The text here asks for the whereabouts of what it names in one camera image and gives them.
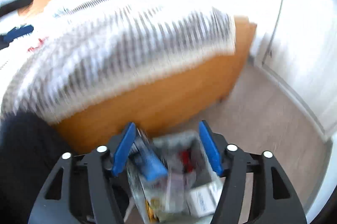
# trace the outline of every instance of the blue gripper pad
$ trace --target blue gripper pad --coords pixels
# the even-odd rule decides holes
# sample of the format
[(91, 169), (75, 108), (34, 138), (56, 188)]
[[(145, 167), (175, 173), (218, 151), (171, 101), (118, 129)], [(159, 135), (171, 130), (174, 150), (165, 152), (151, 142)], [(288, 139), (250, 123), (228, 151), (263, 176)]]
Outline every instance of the blue gripper pad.
[(212, 131), (207, 123), (205, 124), (203, 121), (199, 122), (199, 136), (213, 171), (216, 172), (218, 176), (221, 176), (223, 173), (221, 156), (212, 139)]
[(135, 138), (136, 125), (134, 123), (130, 123), (114, 153), (114, 163), (111, 170), (113, 175), (118, 175), (123, 171)]

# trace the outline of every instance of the beige carpet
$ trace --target beige carpet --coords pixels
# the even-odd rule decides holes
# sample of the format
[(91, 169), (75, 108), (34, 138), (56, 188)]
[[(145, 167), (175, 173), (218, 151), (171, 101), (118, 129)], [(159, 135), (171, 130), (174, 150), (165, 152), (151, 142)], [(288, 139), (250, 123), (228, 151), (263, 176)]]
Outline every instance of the beige carpet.
[[(169, 132), (198, 130), (205, 119), (213, 132), (246, 152), (270, 150), (280, 162), (306, 208), (322, 179), (329, 147), (310, 122), (261, 71), (245, 69), (232, 93), (222, 103), (201, 111)], [(245, 198), (239, 223), (248, 219), (252, 174), (247, 174)], [(142, 223), (134, 209), (127, 223)]]

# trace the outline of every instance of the white bedding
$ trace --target white bedding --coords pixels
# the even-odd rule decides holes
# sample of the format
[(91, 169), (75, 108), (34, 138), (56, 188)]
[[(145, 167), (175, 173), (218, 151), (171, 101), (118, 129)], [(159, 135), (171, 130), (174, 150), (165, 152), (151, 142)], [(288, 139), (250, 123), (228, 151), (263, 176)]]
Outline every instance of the white bedding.
[(233, 17), (200, 0), (109, 0), (51, 22), (56, 30), (9, 84), (1, 117), (31, 111), (55, 123), (235, 47)]

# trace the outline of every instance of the white screw cap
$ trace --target white screw cap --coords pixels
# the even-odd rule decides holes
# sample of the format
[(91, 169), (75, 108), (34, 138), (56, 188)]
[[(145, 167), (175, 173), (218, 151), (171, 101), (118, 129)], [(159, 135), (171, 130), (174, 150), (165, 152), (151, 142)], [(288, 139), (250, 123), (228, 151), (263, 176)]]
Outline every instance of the white screw cap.
[(96, 150), (97, 150), (97, 152), (99, 152), (99, 153), (103, 153), (103, 152), (105, 152), (105, 151), (107, 150), (107, 147), (104, 146), (104, 145), (98, 146)]
[(70, 158), (71, 157), (71, 153), (64, 153), (63, 155), (62, 155), (62, 158), (63, 159), (68, 159), (68, 158)]
[(228, 144), (228, 145), (227, 145), (227, 149), (228, 149), (229, 151), (234, 152), (234, 151), (236, 151), (236, 150), (238, 149), (238, 147), (237, 147), (235, 144)]
[(264, 151), (264, 152), (263, 152), (263, 155), (264, 155), (266, 158), (272, 158), (272, 157), (273, 157), (273, 153), (270, 152), (270, 151)]

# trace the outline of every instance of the white box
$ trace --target white box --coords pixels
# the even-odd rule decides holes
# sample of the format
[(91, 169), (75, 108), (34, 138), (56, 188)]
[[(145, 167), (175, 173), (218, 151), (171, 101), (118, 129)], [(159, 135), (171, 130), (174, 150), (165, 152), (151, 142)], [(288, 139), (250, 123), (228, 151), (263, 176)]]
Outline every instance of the white box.
[(221, 189), (211, 182), (191, 189), (186, 194), (190, 214), (194, 217), (207, 216), (215, 212), (221, 195)]

